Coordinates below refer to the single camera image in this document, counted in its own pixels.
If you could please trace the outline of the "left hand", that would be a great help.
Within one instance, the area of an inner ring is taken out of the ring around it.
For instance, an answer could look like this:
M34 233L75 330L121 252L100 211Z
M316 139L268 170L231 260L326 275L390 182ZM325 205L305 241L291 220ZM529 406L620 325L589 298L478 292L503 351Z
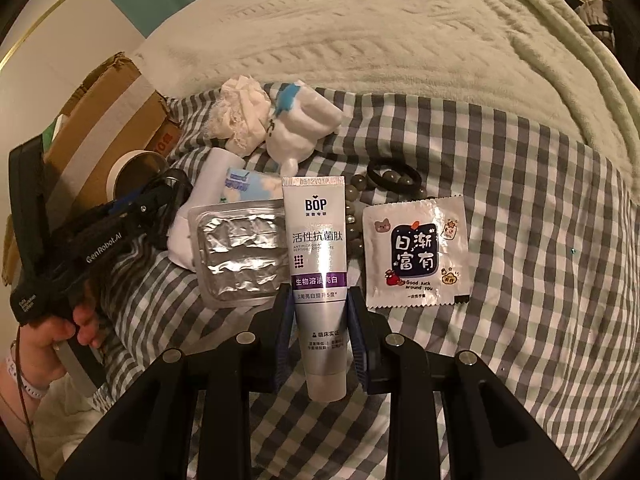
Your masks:
M66 374L66 368L55 353L54 345L75 338L82 346L99 349L106 336L96 312L98 300L93 287L85 282L84 291L73 308L72 319L48 316L20 328L16 337L14 362L22 376L39 390Z

